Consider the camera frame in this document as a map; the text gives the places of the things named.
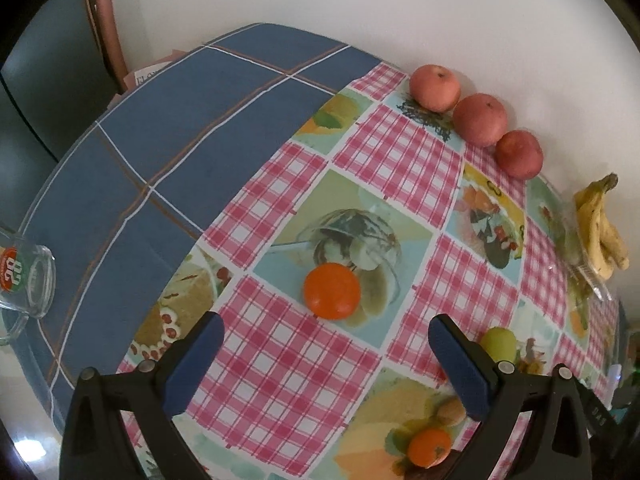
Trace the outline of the green pear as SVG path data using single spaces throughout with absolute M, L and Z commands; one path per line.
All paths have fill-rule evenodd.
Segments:
M 496 363 L 500 361 L 515 363 L 518 343 L 514 333 L 507 328 L 491 327 L 480 338 L 480 346 Z

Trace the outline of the small brown round fruit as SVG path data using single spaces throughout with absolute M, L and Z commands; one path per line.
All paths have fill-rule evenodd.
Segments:
M 440 404 L 436 411 L 436 419 L 443 427 L 454 427 L 464 422 L 466 411 L 460 399 L 452 396 Z

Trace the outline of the orange tangerine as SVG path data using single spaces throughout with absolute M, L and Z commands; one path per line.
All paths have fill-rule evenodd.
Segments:
M 338 321 L 351 316 L 360 304 L 358 278 L 347 266 L 328 262 L 310 271 L 303 284 L 305 307 L 318 318 Z
M 451 451 L 451 438 L 447 431 L 440 428 L 425 428 L 415 434 L 407 448 L 410 463 L 421 468 L 439 465 Z

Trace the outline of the pink checkered fruit tablecloth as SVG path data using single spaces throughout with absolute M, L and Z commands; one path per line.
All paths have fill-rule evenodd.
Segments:
M 605 395 L 617 308 L 555 251 L 562 200 L 511 179 L 414 102 L 385 64 L 320 107 L 186 254 L 134 335 L 124 367 L 159 359 L 206 311 L 226 336 L 175 423 L 214 479 L 431 479 L 407 458 L 454 396 L 428 345 L 445 313 L 472 339 L 514 333 L 515 366 L 566 364 Z M 318 318 L 307 274 L 347 266 L 356 311 Z

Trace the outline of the white power bank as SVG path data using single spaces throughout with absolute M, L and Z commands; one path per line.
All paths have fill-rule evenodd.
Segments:
M 606 402 L 608 404 L 612 403 L 613 396 L 615 390 L 618 388 L 620 384 L 620 378 L 622 377 L 622 369 L 623 367 L 620 363 L 612 364 L 608 369 L 608 377 L 606 378 Z

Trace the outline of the clear plastic fruit tray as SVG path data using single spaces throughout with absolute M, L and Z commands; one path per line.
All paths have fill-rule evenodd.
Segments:
M 614 294 L 605 280 L 597 274 L 588 259 L 588 254 L 579 236 L 574 205 L 562 200 L 558 220 L 554 228 L 555 251 L 563 261 L 568 274 L 585 289 L 587 296 L 595 296 L 604 304 L 613 302 Z

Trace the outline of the blue plaid tablecloth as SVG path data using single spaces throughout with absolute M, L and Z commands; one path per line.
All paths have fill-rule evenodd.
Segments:
M 243 185 L 376 64 L 338 40 L 251 24 L 163 68 L 67 151 L 21 225 L 54 255 L 53 301 L 14 344 L 55 426 L 78 374 L 116 370 L 171 275 Z

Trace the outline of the glass mug red logo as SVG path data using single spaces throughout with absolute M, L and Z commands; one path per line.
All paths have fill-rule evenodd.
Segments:
M 1 311 L 16 315 L 1 334 L 2 346 L 17 340 L 29 320 L 48 314 L 55 282 L 55 258 L 50 249 L 1 228 Z

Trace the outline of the upper yellow banana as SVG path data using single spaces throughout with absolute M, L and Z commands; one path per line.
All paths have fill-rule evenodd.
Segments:
M 600 194 L 599 212 L 600 245 L 604 248 L 605 255 L 610 258 L 620 270 L 627 270 L 630 266 L 629 250 L 626 243 L 617 231 L 616 226 L 608 220 L 605 213 L 605 194 Z

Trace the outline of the yellow banana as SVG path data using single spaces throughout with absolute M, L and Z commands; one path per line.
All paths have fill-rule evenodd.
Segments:
M 629 250 L 626 243 L 617 231 L 616 226 L 608 220 L 605 213 L 605 194 L 600 194 L 599 212 L 600 245 L 604 248 L 605 255 L 610 258 L 620 270 L 627 270 L 630 266 Z
M 605 282 L 613 275 L 614 264 L 611 258 L 605 257 L 601 247 L 601 219 L 605 195 L 615 188 L 617 183 L 617 174 L 607 174 L 573 195 L 582 246 L 593 271 Z

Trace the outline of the lower yellow banana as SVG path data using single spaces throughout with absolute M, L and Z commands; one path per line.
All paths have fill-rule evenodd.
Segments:
M 613 275 L 614 264 L 611 258 L 605 257 L 601 247 L 601 219 L 605 195 L 615 188 L 617 183 L 617 174 L 607 174 L 573 195 L 582 246 L 593 271 L 605 282 Z

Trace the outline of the large red apple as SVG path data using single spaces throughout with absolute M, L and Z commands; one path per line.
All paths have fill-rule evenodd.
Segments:
M 526 130 L 507 132 L 496 144 L 494 157 L 508 176 L 522 181 L 536 177 L 544 164 L 538 139 Z

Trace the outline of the middle red apple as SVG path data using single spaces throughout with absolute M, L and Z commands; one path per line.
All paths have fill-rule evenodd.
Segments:
M 474 93 L 462 99 L 452 114 L 454 131 L 466 143 L 478 148 L 496 144 L 508 128 L 503 104 L 486 93 Z

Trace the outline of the small pale red apple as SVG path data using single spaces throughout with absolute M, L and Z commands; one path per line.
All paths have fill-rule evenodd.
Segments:
M 426 110 L 446 113 L 460 99 L 461 87 L 457 76 L 448 68 L 435 64 L 418 67 L 409 79 L 409 92 Z

